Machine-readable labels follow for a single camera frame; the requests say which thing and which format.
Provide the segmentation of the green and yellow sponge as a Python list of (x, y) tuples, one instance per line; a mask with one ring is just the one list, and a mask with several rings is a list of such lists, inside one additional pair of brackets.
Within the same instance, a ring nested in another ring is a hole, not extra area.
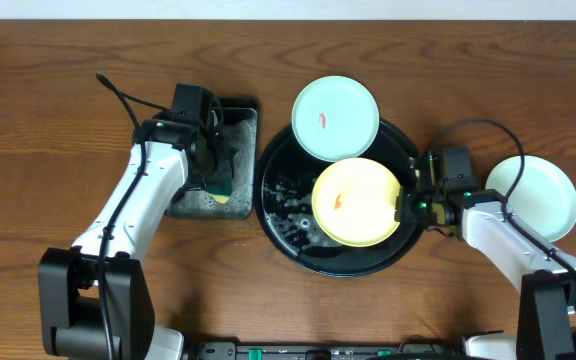
[(233, 186), (231, 180), (207, 184), (204, 191), (219, 204), (226, 204), (232, 196)]

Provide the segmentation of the yellow plate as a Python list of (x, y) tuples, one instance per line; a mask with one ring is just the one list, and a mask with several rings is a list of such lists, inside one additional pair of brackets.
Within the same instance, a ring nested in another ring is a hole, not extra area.
[(385, 241), (400, 226), (397, 177), (381, 163), (348, 158), (328, 166), (317, 178), (311, 206), (319, 227), (333, 240), (351, 247)]

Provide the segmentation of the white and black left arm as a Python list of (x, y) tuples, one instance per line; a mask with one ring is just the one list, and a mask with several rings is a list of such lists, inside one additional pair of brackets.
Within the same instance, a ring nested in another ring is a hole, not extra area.
[(38, 266), (42, 342), (68, 359), (179, 359), (184, 337), (157, 325), (142, 263), (165, 210), (189, 185), (198, 160), (234, 174), (237, 150), (222, 135), (146, 120), (122, 178), (68, 249), (49, 248)]

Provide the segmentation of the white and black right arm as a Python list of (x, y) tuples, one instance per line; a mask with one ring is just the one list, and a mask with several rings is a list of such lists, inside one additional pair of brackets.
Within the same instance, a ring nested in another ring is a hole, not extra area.
[(481, 252), (520, 295), (514, 335), (463, 339), (448, 359), (576, 359), (576, 258), (547, 242), (495, 190), (480, 191), (470, 172), (418, 171), (404, 214), (436, 230), (446, 227)]

